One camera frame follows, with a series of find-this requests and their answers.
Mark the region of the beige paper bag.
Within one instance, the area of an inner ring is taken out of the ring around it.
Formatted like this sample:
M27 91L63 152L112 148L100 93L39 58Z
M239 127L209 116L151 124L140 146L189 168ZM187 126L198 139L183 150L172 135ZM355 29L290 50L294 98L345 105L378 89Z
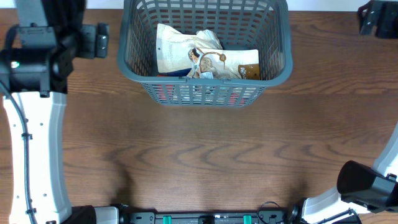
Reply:
M193 38L193 48L188 52L188 57L193 65L187 77L214 79L216 77L216 69L211 59L205 57L200 49L222 50L222 46L213 31L198 31Z
M188 52L196 47L196 35L188 35L164 24L157 26L156 58L160 73L186 70L192 67Z

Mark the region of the brown white snack pouch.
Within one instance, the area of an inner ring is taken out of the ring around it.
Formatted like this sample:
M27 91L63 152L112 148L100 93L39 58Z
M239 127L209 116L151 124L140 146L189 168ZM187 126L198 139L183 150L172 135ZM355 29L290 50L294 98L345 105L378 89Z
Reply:
M187 77L201 79L260 80L258 50L193 48L188 53L192 69Z

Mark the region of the orange spaghetti packet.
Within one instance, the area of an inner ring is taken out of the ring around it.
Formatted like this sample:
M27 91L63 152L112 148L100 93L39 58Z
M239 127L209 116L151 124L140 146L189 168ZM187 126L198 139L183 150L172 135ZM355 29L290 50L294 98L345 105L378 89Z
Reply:
M256 90L204 84L145 84L143 87L160 104L205 106L244 106Z

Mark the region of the Kleenex tissue multipack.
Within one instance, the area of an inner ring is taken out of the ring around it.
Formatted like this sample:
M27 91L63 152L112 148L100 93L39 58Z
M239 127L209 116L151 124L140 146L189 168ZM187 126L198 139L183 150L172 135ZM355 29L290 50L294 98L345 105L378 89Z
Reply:
M157 76L158 77L186 77L190 72L191 68L183 69L183 70L176 70L171 72L160 72Z

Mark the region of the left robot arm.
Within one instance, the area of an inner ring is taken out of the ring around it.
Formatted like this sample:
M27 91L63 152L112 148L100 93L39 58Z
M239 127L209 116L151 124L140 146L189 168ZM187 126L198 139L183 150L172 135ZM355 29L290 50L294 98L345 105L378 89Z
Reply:
M18 0L1 50L11 131L10 223L117 223L115 207L74 207L63 171L62 125L75 58L105 58L109 27L85 25L85 0Z

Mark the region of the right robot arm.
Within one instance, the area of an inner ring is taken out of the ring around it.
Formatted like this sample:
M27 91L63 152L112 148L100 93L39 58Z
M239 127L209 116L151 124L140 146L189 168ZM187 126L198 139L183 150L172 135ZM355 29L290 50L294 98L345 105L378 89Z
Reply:
M359 34L397 38L397 1L371 0L357 11ZM292 208L287 223L360 223L360 214L397 212L397 132L369 167L348 161L335 187Z

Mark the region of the grey plastic basket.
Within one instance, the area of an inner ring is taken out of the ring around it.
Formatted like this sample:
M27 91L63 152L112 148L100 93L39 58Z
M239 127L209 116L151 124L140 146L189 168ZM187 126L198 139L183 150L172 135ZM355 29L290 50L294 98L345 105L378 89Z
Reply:
M211 30L226 50L257 50L255 80L168 77L157 68L157 26L183 34ZM266 88L285 82L293 58L285 0L126 0L121 21L118 65L163 105L247 106Z

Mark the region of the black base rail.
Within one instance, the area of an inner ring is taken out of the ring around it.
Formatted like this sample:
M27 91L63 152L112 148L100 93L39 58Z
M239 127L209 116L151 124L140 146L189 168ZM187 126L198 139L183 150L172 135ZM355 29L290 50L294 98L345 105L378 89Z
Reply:
M208 212L208 213L157 213L133 212L129 206L116 204L95 208L95 223L128 224L289 224L305 223L299 217L298 208L291 212L275 205L260 207L255 212Z

